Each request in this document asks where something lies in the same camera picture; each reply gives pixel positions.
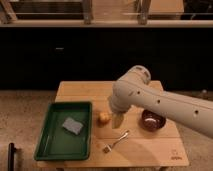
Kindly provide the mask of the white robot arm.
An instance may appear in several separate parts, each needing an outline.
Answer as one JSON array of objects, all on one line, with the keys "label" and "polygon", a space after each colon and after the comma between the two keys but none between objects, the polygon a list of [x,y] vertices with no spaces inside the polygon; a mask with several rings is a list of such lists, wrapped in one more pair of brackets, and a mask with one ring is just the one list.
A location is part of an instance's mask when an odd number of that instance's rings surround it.
[{"label": "white robot arm", "polygon": [[151,74],[136,65],[113,83],[109,107],[125,114],[132,105],[176,121],[213,139],[213,101],[158,90],[149,86]]}]

